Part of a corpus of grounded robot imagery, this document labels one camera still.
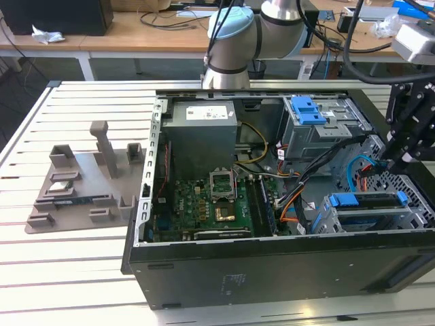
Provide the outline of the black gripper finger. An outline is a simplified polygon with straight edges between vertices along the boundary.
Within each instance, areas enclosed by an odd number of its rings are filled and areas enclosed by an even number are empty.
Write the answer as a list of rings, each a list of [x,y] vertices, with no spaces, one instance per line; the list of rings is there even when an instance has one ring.
[[[383,160],[398,160],[403,155],[403,147],[406,142],[406,131],[401,114],[406,109],[410,84],[394,84],[391,87],[385,121],[389,125],[387,142],[381,158]]]
[[[391,173],[402,173],[410,163],[434,160],[434,85],[410,85],[407,106],[401,114],[406,142],[401,158],[387,160]]]

